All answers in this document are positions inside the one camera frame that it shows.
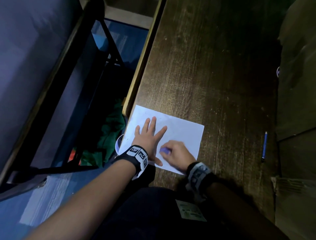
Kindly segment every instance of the wooden table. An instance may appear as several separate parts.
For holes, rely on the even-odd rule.
[[[261,2],[167,0],[136,99],[125,109],[137,104],[204,125],[197,160],[243,186],[274,221],[282,18],[269,18],[272,1]],[[157,169],[154,185],[174,189],[179,177]]]

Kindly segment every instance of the blue carpet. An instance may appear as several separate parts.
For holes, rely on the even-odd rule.
[[[135,71],[148,30],[108,20],[105,22],[125,65]],[[99,22],[94,25],[92,33],[97,46],[102,50],[105,47],[105,34]],[[20,240],[25,237],[109,166],[110,163],[107,163],[104,168],[92,171],[52,175],[47,178],[44,187],[0,202],[1,239]]]

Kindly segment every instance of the white paper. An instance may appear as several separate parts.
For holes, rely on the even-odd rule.
[[[161,130],[163,126],[167,126],[168,129],[157,147],[156,157],[159,158],[163,166],[160,167],[155,164],[156,167],[182,174],[180,171],[170,166],[166,160],[159,153],[160,147],[168,142],[169,140],[176,140],[184,142],[186,148],[189,152],[194,156],[195,159],[198,157],[198,152],[200,149],[200,143],[202,139],[202,134],[204,130],[204,126],[201,124],[193,123],[187,120],[183,120],[181,118],[173,117],[161,112],[157,112],[148,108],[144,108],[136,105],[133,115],[130,119],[130,122],[127,126],[126,132],[124,134],[123,141],[121,143],[118,154],[122,154],[125,152],[132,144],[135,134],[135,128],[137,125],[140,126],[140,131],[146,121],[147,118],[152,119],[152,117],[156,117],[156,132],[155,134]]]

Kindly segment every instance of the right hand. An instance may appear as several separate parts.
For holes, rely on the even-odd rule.
[[[160,154],[171,166],[174,166],[183,173],[186,172],[191,163],[196,161],[183,142],[170,140],[161,147],[171,149],[169,154],[164,152],[160,152]]]

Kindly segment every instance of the forearm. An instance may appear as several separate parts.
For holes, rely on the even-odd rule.
[[[288,240],[280,229],[223,184],[211,184],[205,194],[226,220],[247,239]]]
[[[134,165],[119,160],[76,193],[27,239],[89,239],[135,175]]]

